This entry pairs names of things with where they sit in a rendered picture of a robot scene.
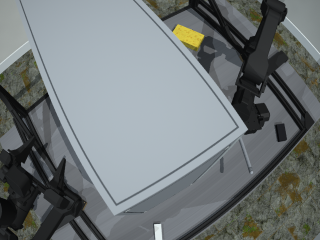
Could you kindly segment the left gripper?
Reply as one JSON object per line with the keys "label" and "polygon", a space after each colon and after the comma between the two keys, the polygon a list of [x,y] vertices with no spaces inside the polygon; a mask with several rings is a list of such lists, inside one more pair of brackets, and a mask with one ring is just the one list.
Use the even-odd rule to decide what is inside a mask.
{"label": "left gripper", "polygon": [[258,114],[259,116],[264,116],[265,122],[269,121],[270,119],[270,112],[267,108],[267,106],[265,105],[265,103],[257,103],[254,104],[253,101],[253,107],[255,106],[255,112],[256,114]]}

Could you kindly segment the small white rectangular block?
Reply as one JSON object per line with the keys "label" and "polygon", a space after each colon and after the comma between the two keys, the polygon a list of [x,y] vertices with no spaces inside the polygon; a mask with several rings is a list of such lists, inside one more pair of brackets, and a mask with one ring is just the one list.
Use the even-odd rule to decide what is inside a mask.
{"label": "small white rectangular block", "polygon": [[163,240],[161,224],[154,224],[154,232],[155,232],[155,240]]}

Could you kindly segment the yellow sponge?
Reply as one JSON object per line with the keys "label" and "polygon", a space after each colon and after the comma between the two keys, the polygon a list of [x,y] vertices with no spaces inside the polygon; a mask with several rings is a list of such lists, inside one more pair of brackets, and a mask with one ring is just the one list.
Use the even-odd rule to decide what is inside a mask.
{"label": "yellow sponge", "polygon": [[190,48],[196,52],[198,51],[205,36],[179,24],[175,27],[173,33],[187,48]]}

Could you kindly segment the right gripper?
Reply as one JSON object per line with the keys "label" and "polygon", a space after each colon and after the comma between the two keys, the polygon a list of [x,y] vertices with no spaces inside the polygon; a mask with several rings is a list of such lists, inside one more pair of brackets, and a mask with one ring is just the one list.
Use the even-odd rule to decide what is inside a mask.
{"label": "right gripper", "polygon": [[[19,202],[20,196],[15,192],[10,194],[8,198],[19,208],[22,210],[29,212],[30,209],[33,209],[35,205],[33,205],[35,199],[38,194],[43,193],[43,198],[46,199],[49,203],[51,203],[56,208],[64,210],[68,207],[70,201],[67,200],[64,196],[67,194],[64,193],[64,174],[65,174],[65,166],[66,159],[63,158],[52,178],[52,180],[48,183],[50,188],[48,189],[45,185],[43,185],[40,181],[38,181],[35,177],[33,177],[29,172],[27,172],[23,167],[21,167],[21,163],[25,164],[28,155],[35,143],[36,137],[32,136],[28,141],[26,141],[22,146],[17,149],[7,151],[2,149],[0,153],[0,161],[11,168],[12,165],[15,165],[22,173],[25,173],[30,179],[30,185],[32,185],[36,190],[32,197],[28,199],[24,204]],[[34,184],[37,186],[35,186]],[[48,189],[48,190],[47,190]]]}

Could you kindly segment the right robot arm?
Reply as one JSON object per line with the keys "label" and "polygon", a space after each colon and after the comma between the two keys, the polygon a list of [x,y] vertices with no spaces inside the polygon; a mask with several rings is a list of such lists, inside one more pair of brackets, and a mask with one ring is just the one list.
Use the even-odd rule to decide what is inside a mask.
{"label": "right robot arm", "polygon": [[[14,192],[20,196],[19,202],[24,204],[29,200],[36,189],[30,185],[30,179],[25,173],[22,173],[14,164],[9,168],[5,164],[0,169],[0,180],[8,183],[8,192],[12,195]],[[65,216],[78,216],[80,210],[83,210],[86,202],[82,198],[64,186],[63,196],[70,201],[66,209],[59,209],[53,206],[52,210],[31,240],[50,240],[56,229]],[[84,203],[85,202],[85,203]],[[13,230],[21,230],[23,223],[29,212],[24,211],[15,205],[9,197],[6,199],[0,197],[0,240],[19,240],[8,227]]]}

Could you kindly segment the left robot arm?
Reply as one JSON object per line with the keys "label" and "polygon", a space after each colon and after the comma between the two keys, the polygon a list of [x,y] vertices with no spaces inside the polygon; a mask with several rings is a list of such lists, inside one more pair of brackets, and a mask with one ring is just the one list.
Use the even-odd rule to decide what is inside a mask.
{"label": "left robot arm", "polygon": [[[236,79],[236,92],[231,105],[248,128],[244,135],[254,134],[265,124],[264,116],[256,114],[255,96],[260,98],[269,80],[268,55],[280,22],[288,13],[285,3],[279,0],[262,0],[262,21],[256,32],[245,42],[241,57],[244,60]],[[248,42],[249,41],[249,42]],[[243,73],[243,76],[241,74]],[[240,77],[241,76],[241,77]],[[261,84],[262,83],[262,84]],[[260,90],[257,88],[261,84]]]}

